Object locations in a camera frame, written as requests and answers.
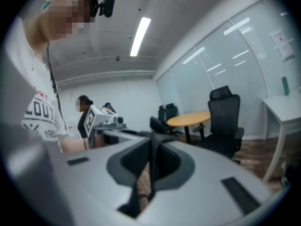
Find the man in white shirt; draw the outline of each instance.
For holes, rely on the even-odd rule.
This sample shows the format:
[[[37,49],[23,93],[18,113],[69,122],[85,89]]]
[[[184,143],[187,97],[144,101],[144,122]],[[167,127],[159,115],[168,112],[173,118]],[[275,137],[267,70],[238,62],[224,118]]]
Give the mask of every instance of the man in white shirt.
[[[21,124],[44,140],[58,142],[63,152],[89,148],[88,139],[68,137],[41,53],[50,41],[66,38],[78,23],[89,23],[97,13],[94,0],[48,0],[36,16],[22,21],[16,17],[5,43],[5,52],[16,69],[35,89]],[[98,137],[97,146],[103,141]]]

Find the neck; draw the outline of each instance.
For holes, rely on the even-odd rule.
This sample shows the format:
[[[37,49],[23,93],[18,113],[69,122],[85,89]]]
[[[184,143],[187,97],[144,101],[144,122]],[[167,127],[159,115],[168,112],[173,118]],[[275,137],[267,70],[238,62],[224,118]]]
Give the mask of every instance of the neck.
[[[24,21],[24,31],[27,41],[35,54],[41,53],[49,40],[43,32],[39,15]]]

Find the black cable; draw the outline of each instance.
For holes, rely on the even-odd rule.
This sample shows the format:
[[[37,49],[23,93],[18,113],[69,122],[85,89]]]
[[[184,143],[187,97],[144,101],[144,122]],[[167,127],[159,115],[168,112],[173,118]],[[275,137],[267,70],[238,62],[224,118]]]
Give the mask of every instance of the black cable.
[[[54,77],[53,70],[52,70],[52,66],[51,66],[51,62],[50,62],[49,43],[47,44],[46,60],[47,60],[48,67],[49,67],[49,71],[50,71],[50,79],[51,79],[51,81],[52,81],[52,88],[53,88],[54,93],[56,94],[56,98],[57,98],[57,102],[58,102],[58,110],[60,111],[62,120],[63,120],[63,122],[64,122],[65,130],[67,130],[66,123],[65,123],[65,121],[64,121],[64,119],[63,119],[63,115],[62,115],[62,111],[61,111],[61,103],[60,103],[60,99],[59,99],[59,97],[58,97],[57,88],[56,88],[56,83],[55,83],[55,77]]]

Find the forearm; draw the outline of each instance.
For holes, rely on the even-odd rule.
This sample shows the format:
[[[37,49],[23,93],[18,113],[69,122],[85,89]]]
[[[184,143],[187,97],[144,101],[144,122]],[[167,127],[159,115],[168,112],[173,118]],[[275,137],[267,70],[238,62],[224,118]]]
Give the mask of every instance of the forearm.
[[[70,152],[81,152],[85,151],[89,148],[88,138],[85,139],[71,139],[69,137],[65,137],[61,141],[61,146],[63,153],[70,153]]]

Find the white ceiling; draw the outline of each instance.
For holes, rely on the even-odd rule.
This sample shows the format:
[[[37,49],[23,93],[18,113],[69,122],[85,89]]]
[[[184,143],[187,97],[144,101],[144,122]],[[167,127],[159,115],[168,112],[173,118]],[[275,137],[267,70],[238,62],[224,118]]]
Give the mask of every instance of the white ceiling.
[[[45,0],[31,0],[21,17],[36,14]],[[196,0],[115,0],[111,18],[96,16],[84,34],[50,44],[57,81],[85,74],[156,70],[168,31],[183,18]],[[151,18],[137,57],[130,50],[142,16]]]

